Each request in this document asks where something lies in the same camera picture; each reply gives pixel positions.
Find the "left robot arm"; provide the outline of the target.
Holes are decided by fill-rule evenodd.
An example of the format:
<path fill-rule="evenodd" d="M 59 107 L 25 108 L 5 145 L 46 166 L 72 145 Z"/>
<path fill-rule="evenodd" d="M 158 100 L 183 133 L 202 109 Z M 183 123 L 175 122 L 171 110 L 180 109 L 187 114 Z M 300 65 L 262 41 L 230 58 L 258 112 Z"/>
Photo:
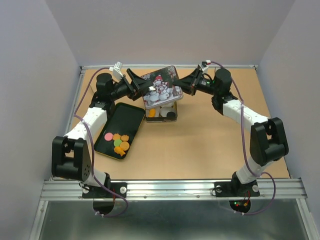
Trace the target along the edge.
<path fill-rule="evenodd" d="M 73 116 L 78 124 L 64 136 L 52 141 L 51 173 L 54 177 L 78 181 L 94 187 L 95 193 L 106 197 L 111 190 L 111 178 L 106 172 L 96 170 L 93 137 L 108 122 L 115 111 L 115 101 L 128 97 L 135 101 L 151 90 L 152 83 L 131 69 L 122 74 L 117 67 L 98 69 L 91 80 L 96 81 L 96 92 L 84 117 Z"/>

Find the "orange fish cookie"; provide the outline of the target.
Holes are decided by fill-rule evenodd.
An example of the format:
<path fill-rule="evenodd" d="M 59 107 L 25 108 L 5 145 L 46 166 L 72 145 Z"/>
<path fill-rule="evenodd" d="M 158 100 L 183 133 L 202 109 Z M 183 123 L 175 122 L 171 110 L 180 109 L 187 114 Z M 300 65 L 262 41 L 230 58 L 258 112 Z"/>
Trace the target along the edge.
<path fill-rule="evenodd" d="M 149 118 L 154 118 L 156 116 L 157 110 L 155 108 L 152 108 L 148 112 L 148 117 Z"/>

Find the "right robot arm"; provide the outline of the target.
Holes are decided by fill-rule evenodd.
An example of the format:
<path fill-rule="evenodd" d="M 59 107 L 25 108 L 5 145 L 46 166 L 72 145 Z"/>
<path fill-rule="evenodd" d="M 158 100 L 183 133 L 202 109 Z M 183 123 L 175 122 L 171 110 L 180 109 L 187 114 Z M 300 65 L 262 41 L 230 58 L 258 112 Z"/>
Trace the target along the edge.
<path fill-rule="evenodd" d="M 243 98 L 234 96 L 231 86 L 235 84 L 231 73 L 219 68 L 211 78 L 201 67 L 180 80 L 173 81 L 191 96 L 197 91 L 212 96 L 213 108 L 241 127 L 244 166 L 234 172 L 231 181 L 221 186 L 223 194 L 242 196 L 252 190 L 252 185 L 265 169 L 289 153 L 289 145 L 283 121 L 269 118 L 245 106 Z"/>

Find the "black sandwich cookie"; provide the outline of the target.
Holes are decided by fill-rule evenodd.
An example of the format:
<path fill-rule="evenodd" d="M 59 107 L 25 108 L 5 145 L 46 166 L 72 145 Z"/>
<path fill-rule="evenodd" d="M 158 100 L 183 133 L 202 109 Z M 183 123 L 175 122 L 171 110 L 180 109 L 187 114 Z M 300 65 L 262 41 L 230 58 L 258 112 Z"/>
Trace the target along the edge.
<path fill-rule="evenodd" d="M 166 117 L 169 119 L 174 119 L 176 117 L 176 113 L 173 111 L 170 111 L 167 113 Z"/>

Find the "gold tin lid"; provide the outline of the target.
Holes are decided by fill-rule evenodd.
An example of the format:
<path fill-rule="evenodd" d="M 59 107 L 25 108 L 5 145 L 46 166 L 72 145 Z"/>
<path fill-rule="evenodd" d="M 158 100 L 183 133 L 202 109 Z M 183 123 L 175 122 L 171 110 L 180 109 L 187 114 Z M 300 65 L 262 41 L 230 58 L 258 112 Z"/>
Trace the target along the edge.
<path fill-rule="evenodd" d="M 147 110 L 173 103 L 183 98 L 181 87 L 174 85 L 174 81 L 178 81 L 179 76 L 176 67 L 173 65 L 144 74 L 141 78 L 151 82 L 153 87 L 142 97 L 144 107 Z"/>

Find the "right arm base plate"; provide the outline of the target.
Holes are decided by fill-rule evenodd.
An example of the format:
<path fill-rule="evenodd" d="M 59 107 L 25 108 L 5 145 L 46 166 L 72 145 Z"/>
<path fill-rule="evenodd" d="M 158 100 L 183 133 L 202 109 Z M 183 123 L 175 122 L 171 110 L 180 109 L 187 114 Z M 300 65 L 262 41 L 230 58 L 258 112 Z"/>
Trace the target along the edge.
<path fill-rule="evenodd" d="M 241 184 L 232 183 L 231 181 L 218 181 L 214 183 L 215 196 L 218 198 L 236 198 L 248 196 L 259 197 L 259 187 L 256 181 Z"/>

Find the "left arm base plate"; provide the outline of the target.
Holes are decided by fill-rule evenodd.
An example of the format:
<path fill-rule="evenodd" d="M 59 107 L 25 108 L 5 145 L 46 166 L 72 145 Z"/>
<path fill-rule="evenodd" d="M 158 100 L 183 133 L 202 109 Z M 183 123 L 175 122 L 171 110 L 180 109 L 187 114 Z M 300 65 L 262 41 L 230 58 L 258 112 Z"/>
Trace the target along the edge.
<path fill-rule="evenodd" d="M 110 192 L 104 190 L 99 186 L 90 186 L 84 184 L 82 187 L 82 198 L 83 199 L 111 199 L 117 198 Z M 128 184 L 126 182 L 111 182 L 110 190 L 123 198 L 127 197 Z"/>

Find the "gold square tin box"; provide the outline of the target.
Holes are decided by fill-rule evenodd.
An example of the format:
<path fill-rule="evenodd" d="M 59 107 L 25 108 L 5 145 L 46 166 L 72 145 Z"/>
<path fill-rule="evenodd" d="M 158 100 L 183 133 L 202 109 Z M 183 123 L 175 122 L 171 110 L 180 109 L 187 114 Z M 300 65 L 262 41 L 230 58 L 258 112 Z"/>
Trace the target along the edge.
<path fill-rule="evenodd" d="M 148 112 L 148 109 L 145 110 L 145 120 L 147 123 L 165 123 L 165 122 L 175 122 L 178 118 L 178 107 L 177 107 L 177 102 L 171 102 L 171 103 L 168 103 L 168 104 L 164 104 L 164 105 L 161 105 L 159 106 L 160 108 L 161 107 L 171 107 L 173 106 L 175 109 L 176 109 L 176 117 L 175 118 L 167 118 L 167 117 L 161 117 L 161 115 L 159 115 L 159 117 L 154 117 L 154 118 L 148 118 L 147 117 L 147 112 Z"/>

